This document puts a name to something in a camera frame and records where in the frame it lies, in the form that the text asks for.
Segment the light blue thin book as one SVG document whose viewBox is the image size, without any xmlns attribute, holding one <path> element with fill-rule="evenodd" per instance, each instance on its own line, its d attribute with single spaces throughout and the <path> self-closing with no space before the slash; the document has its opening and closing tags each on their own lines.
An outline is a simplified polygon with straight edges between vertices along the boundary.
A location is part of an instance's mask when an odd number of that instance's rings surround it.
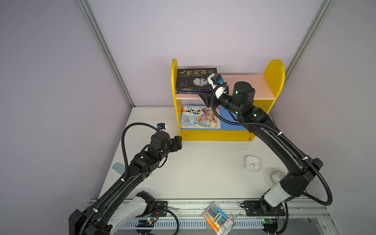
<svg viewBox="0 0 376 235">
<path fill-rule="evenodd" d="M 182 107 L 181 128 L 198 128 L 198 129 L 221 129 L 221 121 L 214 114 L 211 108 L 206 106 L 189 106 Z"/>
</svg>

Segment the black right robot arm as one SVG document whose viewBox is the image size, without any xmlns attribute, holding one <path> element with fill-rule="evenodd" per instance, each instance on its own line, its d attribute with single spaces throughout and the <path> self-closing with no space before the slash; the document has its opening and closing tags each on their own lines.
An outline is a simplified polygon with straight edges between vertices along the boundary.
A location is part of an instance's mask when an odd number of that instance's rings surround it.
<svg viewBox="0 0 376 235">
<path fill-rule="evenodd" d="M 282 202 L 301 195 L 330 206 L 333 194 L 329 184 L 320 173 L 323 163 L 312 159 L 293 144 L 274 124 L 270 116 L 253 105 L 255 89 L 247 82 L 237 82 L 232 95 L 223 91 L 224 84 L 214 87 L 210 95 L 200 93 L 200 98 L 221 121 L 234 126 L 243 126 L 248 132 L 262 140 L 282 161 L 288 174 L 279 183 L 269 189 L 260 199 L 265 209 L 275 208 Z M 327 194 L 323 201 L 305 192 L 309 183 L 317 177 Z"/>
</svg>

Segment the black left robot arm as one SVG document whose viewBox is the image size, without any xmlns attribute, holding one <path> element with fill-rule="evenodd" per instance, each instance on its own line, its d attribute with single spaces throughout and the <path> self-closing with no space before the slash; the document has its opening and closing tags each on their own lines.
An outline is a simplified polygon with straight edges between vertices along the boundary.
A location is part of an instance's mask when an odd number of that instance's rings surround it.
<svg viewBox="0 0 376 235">
<path fill-rule="evenodd" d="M 138 216 L 169 212 L 165 209 L 156 209 L 154 197 L 145 191 L 138 193 L 129 203 L 123 204 L 136 186 L 164 165 L 169 153 L 182 149 L 182 137 L 171 138 L 164 131 L 164 123 L 152 126 L 142 122 L 141 126 L 152 128 L 155 134 L 151 136 L 150 144 L 129 162 L 125 150 L 125 134 L 128 129 L 137 125 L 135 122 L 126 126 L 121 136 L 124 173 L 95 203 L 84 211 L 75 210 L 70 215 L 70 235 L 113 235 L 128 221 Z"/>
</svg>

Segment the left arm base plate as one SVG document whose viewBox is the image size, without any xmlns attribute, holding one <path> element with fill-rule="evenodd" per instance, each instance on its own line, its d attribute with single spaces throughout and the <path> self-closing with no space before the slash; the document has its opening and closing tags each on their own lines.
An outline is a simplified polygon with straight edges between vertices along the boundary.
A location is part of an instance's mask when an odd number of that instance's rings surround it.
<svg viewBox="0 0 376 235">
<path fill-rule="evenodd" d="M 155 210 L 165 209 L 167 210 L 168 201 L 163 200 L 156 200 L 152 195 L 149 193 L 142 191 L 136 194 L 136 196 L 141 197 L 146 201 L 146 210 L 145 212 L 153 212 L 150 214 L 152 217 L 166 217 L 167 212 L 155 212 Z"/>
</svg>

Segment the dark blue bottom book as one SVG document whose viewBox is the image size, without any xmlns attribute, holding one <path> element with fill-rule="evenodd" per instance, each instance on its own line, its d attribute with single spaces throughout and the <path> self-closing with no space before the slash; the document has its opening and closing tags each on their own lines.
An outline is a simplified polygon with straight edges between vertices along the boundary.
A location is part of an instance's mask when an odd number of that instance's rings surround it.
<svg viewBox="0 0 376 235">
<path fill-rule="evenodd" d="M 211 94 L 212 90 L 176 90 L 176 94 L 181 95 L 197 95 L 197 94 Z"/>
</svg>

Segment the black book gold lettering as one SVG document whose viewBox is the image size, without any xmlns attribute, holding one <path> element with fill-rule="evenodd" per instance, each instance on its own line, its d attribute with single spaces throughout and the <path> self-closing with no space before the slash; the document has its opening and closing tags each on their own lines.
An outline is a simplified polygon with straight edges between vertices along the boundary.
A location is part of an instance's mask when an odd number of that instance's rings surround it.
<svg viewBox="0 0 376 235">
<path fill-rule="evenodd" d="M 217 68 L 178 69 L 176 90 L 211 90 L 212 86 L 208 82 L 208 77 L 213 73 L 217 73 Z"/>
</svg>

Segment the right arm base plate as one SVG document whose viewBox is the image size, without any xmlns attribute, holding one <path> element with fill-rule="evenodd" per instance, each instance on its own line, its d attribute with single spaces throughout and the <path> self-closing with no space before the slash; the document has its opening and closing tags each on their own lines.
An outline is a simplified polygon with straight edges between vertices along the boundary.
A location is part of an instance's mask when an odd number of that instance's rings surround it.
<svg viewBox="0 0 376 235">
<path fill-rule="evenodd" d="M 286 216 L 286 211 L 282 203 L 277 207 L 271 207 L 263 200 L 246 200 L 240 203 L 240 207 L 245 210 L 247 216 Z"/>
</svg>

